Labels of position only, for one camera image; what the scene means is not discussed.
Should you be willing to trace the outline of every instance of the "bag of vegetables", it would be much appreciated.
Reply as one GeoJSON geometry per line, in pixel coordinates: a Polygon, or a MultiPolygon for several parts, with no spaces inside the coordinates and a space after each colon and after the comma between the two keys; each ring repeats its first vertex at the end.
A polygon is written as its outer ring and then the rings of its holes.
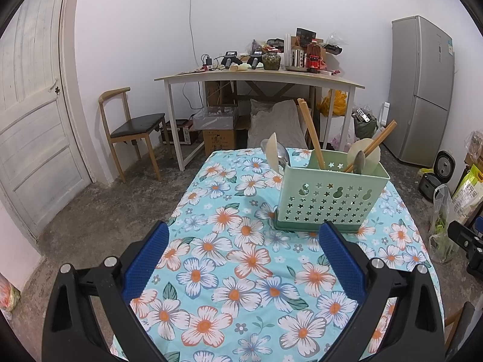
{"type": "Polygon", "coordinates": [[[434,190],[433,216],[429,229],[429,257],[435,262],[448,262],[458,252],[458,245],[448,237],[448,225],[457,215],[451,200],[450,189],[440,185],[434,190]]]}

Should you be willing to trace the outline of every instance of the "wooden door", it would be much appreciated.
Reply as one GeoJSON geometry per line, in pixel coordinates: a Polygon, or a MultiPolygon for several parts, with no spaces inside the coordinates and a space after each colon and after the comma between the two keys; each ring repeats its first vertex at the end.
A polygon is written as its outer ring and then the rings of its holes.
{"type": "Polygon", "coordinates": [[[63,0],[25,0],[0,38],[0,182],[37,237],[90,179],[59,63],[63,0]]]}

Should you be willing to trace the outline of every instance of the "floral tablecloth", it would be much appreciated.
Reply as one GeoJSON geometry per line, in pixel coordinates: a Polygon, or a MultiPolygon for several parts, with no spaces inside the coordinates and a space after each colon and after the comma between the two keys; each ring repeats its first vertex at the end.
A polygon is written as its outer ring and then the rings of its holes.
{"type": "MultiPolygon", "coordinates": [[[[310,151],[290,150],[304,166],[310,151]]],[[[130,306],[170,362],[319,360],[356,309],[317,233],[272,228],[282,177],[259,148],[214,152],[169,221],[170,244],[130,306]]],[[[391,182],[357,234],[345,234],[390,268],[429,269],[421,236],[391,182]]],[[[363,355],[376,352],[395,298],[363,355]]],[[[111,352],[125,357],[116,339],[111,352]]]]}

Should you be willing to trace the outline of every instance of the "blue gripper pad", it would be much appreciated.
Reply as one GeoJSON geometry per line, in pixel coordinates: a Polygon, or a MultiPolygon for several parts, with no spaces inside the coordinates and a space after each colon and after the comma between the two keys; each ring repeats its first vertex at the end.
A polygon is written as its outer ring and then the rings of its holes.
{"type": "Polygon", "coordinates": [[[366,299],[365,275],[328,223],[320,226],[319,243],[346,295],[359,304],[363,303],[366,299]]]}
{"type": "Polygon", "coordinates": [[[124,275],[122,297],[126,303],[141,296],[170,240],[168,225],[160,223],[124,275]]]}

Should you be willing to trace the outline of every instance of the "black chair seat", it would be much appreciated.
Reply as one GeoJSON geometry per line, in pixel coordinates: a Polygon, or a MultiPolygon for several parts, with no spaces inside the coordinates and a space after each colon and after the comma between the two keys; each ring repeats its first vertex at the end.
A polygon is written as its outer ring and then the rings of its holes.
{"type": "Polygon", "coordinates": [[[139,135],[147,133],[161,124],[164,113],[149,114],[146,116],[131,118],[122,124],[114,132],[110,134],[111,138],[120,138],[121,136],[139,135]]]}

